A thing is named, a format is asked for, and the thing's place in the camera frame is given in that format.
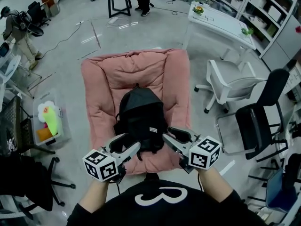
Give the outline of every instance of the pink cushion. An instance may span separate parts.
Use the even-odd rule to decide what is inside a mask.
[[[186,50],[151,49],[102,55],[82,62],[86,104],[94,149],[115,136],[119,104],[136,83],[150,88],[164,103],[169,126],[190,128],[190,64]],[[179,155],[164,145],[156,154],[141,153],[125,164],[128,174],[179,168]]]

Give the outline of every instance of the concrete floor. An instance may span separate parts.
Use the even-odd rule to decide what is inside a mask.
[[[133,7],[137,6],[136,0],[131,0]],[[151,0],[158,8],[167,8],[188,13],[189,4],[182,1],[175,1],[173,5],[166,4],[166,0]],[[115,0],[115,7],[124,7],[124,0]],[[75,183],[77,188],[61,188],[55,186],[58,197],[66,203],[64,208],[54,203],[52,212],[43,212],[38,215],[38,219],[45,226],[61,226],[66,224],[68,216],[71,214],[75,204],[80,200],[87,190],[91,178],[85,172],[82,157],[89,151],[89,123],[86,112],[85,88],[80,73],[80,64],[86,57],[93,57],[107,53],[119,53],[132,49],[143,48],[181,48],[184,40],[188,19],[186,14],[178,13],[172,15],[170,11],[151,8],[147,17],[141,17],[139,12],[131,10],[132,16],[120,16],[116,24],[119,26],[110,27],[108,25],[107,0],[62,0],[60,2],[61,12],[54,17],[49,26],[44,26],[44,36],[34,38],[34,43],[42,53],[54,48],[58,41],[67,39],[78,27],[75,26],[79,21],[84,21],[79,30],[67,41],[62,42],[58,47],[46,54],[35,69],[36,73],[44,78],[51,75],[32,93],[38,97],[50,88],[55,88],[63,95],[66,104],[71,139],[63,146],[56,146],[57,156],[61,162],[55,167],[55,175],[61,178],[62,182]],[[196,84],[206,84],[206,62],[208,59],[219,59],[225,52],[220,44],[212,44],[210,41],[203,41],[192,38],[187,51],[190,58],[190,88],[191,88],[191,118],[193,129],[203,135],[209,135],[218,139],[215,128],[215,118],[222,114],[222,107],[215,103],[209,112],[204,113],[204,108],[209,103],[211,92],[200,90],[194,92]],[[235,61],[238,54],[230,52],[227,60]],[[258,59],[255,52],[246,58],[249,61],[258,77],[267,78],[269,71],[264,63]],[[259,98],[264,82],[257,85],[249,100],[230,103],[230,111],[234,112],[242,106],[255,103]],[[292,106],[292,103],[285,95],[281,95],[280,105],[285,114]],[[25,108],[32,113],[32,101],[24,99]],[[266,109],[270,123],[277,123],[278,117],[275,116],[276,108]],[[237,125],[233,118],[228,118],[222,126],[223,135],[229,146],[236,150],[242,148],[242,142]],[[268,155],[275,150],[270,146],[261,153],[258,158]],[[39,154],[38,160],[46,166],[49,164],[51,156]],[[248,195],[255,194],[259,185],[248,179],[249,174],[260,175],[258,170],[262,164],[268,164],[269,160],[259,163],[254,160],[247,161],[244,156],[226,156],[222,154],[215,164],[221,171],[230,162],[235,161],[225,174],[224,178],[246,198]],[[199,188],[195,172],[186,174],[183,170],[176,169],[159,173],[161,179],[179,182]],[[130,176],[123,179],[120,190],[123,192],[130,186],[142,181],[143,175]],[[118,195],[116,185],[110,185],[108,199]]]

